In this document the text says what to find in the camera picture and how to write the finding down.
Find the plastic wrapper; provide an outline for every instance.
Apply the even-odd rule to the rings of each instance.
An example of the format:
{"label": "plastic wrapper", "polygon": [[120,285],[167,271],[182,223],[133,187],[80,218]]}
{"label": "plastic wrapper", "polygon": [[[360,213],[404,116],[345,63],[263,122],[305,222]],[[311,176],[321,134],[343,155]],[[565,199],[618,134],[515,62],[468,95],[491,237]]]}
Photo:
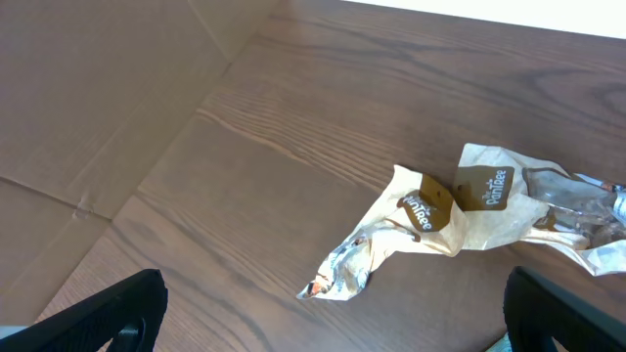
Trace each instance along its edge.
{"label": "plastic wrapper", "polygon": [[396,165],[387,188],[297,297],[347,300],[396,251],[455,256],[517,241],[550,245],[594,276],[626,272],[623,191],[551,161],[474,144],[464,147],[452,192]]}

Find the brown label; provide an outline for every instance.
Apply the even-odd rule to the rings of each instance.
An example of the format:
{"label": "brown label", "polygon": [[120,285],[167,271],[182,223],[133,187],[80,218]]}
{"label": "brown label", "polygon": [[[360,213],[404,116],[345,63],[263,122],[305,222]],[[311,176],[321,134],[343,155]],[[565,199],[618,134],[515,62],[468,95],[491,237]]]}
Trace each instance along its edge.
{"label": "brown label", "polygon": [[504,210],[513,176],[511,166],[459,167],[452,194],[463,211]]}
{"label": "brown label", "polygon": [[397,206],[404,208],[416,230],[429,233],[440,231],[448,225],[453,202],[448,190],[424,175],[420,190],[398,200]]}

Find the wooden table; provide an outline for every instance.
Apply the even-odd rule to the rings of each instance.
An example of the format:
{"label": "wooden table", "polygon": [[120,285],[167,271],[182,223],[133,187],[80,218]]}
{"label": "wooden table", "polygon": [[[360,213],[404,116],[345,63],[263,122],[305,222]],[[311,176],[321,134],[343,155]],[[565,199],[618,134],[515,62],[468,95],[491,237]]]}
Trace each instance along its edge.
{"label": "wooden table", "polygon": [[624,41],[288,0],[248,43],[43,317],[159,268],[157,350],[480,351],[515,265],[626,320],[626,281],[518,243],[396,253],[348,302],[295,295],[389,181],[450,185],[466,142],[625,181]]}

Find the black object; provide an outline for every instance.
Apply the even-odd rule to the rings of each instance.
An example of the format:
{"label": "black object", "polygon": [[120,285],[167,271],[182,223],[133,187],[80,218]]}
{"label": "black object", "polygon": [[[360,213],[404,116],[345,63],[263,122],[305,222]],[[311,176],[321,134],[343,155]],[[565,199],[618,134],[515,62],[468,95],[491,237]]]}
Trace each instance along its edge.
{"label": "black object", "polygon": [[5,351],[152,351],[167,309],[159,270],[143,270],[34,326],[0,339]]}
{"label": "black object", "polygon": [[505,289],[514,352],[626,351],[626,327],[536,272],[516,267]]}

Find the brown cardboard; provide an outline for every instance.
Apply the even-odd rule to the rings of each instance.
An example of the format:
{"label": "brown cardboard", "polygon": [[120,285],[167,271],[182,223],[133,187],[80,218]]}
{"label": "brown cardboard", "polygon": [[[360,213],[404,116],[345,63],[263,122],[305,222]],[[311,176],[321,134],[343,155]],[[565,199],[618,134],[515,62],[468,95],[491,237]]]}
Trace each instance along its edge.
{"label": "brown cardboard", "polygon": [[29,325],[109,221],[0,181],[0,326]]}
{"label": "brown cardboard", "polygon": [[0,3],[0,177],[112,218],[226,60],[186,1]]}
{"label": "brown cardboard", "polygon": [[278,0],[191,0],[190,3],[224,56],[232,61]]}

